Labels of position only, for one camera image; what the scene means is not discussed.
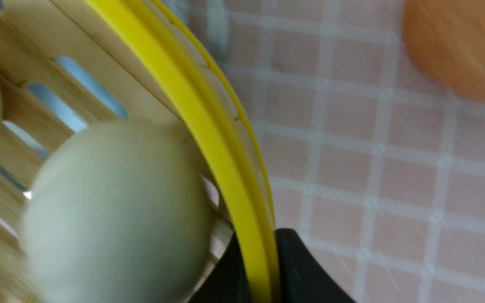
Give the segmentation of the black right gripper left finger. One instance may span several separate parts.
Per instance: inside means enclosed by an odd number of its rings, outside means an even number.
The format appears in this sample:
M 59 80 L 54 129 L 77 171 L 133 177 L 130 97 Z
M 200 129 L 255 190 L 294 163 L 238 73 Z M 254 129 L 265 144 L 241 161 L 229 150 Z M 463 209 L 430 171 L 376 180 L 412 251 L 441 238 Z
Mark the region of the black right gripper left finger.
M 237 236 L 189 303 L 250 303 L 250 289 Z

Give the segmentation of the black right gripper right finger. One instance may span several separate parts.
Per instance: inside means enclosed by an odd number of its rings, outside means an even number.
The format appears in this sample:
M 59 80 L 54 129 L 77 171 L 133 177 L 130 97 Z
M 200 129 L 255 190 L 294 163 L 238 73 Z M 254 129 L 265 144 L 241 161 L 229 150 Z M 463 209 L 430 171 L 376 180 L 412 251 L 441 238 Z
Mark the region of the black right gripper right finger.
M 275 236 L 283 303 L 354 302 L 327 274 L 294 229 L 277 229 Z

